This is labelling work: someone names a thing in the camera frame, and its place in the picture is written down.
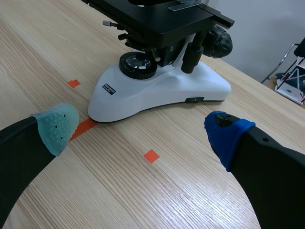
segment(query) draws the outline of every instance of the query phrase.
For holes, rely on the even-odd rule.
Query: microscope base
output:
[[[183,73],[181,66],[158,67],[147,80],[127,77],[117,63],[100,77],[88,114],[97,122],[111,123],[167,104],[223,101],[230,91],[230,84],[203,62],[192,74]]]

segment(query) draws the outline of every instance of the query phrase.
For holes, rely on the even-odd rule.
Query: wooden table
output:
[[[88,118],[101,73],[128,51],[105,19],[80,0],[0,1],[0,129],[61,102]],[[170,105],[95,126],[30,184],[4,228],[258,228],[203,120],[226,111],[304,153],[305,110],[220,60],[202,60],[231,84],[225,102]],[[71,88],[75,79],[81,84]],[[150,149],[160,155],[153,164],[143,158]]]

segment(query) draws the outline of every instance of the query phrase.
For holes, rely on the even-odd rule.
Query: orange tape marker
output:
[[[149,163],[153,163],[159,158],[159,155],[157,155],[157,153],[151,149],[146,154],[144,154],[144,157],[146,160],[148,160]]]
[[[71,80],[68,82],[68,85],[70,85],[71,87],[76,87],[78,85],[80,85],[81,83],[78,82],[78,80]]]
[[[98,124],[97,122],[93,121],[90,118],[88,118],[85,121],[79,123],[76,131],[74,132],[74,134],[70,138],[70,141],[77,138],[79,135],[82,135],[83,133],[90,130],[91,128],[95,127],[97,124]]]

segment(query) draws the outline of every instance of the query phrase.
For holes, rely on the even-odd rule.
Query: power switch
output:
[[[196,104],[196,103],[202,102],[203,99],[204,99],[203,97],[188,98],[185,100],[185,102],[187,104]]]

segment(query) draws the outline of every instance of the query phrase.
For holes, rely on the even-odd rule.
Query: light blue silicone fingertip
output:
[[[78,126],[76,108],[70,104],[58,104],[32,116],[37,120],[40,137],[47,149],[59,156]]]

